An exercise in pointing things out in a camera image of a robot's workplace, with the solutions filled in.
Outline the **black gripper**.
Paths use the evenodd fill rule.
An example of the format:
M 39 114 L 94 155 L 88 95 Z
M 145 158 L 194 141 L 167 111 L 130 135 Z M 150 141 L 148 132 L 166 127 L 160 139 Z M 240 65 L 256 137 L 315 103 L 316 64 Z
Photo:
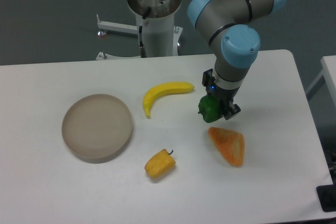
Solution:
M 208 95 L 213 95 L 224 103 L 223 116 L 225 120 L 229 120 L 241 112 L 241 108 L 233 103 L 234 96 L 239 90 L 239 81 L 224 80 L 215 69 L 209 69 L 203 72 L 202 85 Z

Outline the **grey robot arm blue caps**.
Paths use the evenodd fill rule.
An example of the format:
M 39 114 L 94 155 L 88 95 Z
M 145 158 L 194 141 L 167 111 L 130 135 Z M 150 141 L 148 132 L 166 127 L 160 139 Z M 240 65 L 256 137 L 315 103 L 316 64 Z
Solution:
M 142 58 L 173 53 L 174 15 L 182 0 L 127 0 L 136 17 Z M 203 73 L 206 95 L 198 112 L 207 123 L 230 119 L 240 112 L 234 103 L 249 68 L 260 50 L 260 37 L 249 27 L 255 19 L 283 8 L 287 0 L 192 0 L 187 15 L 216 56 Z

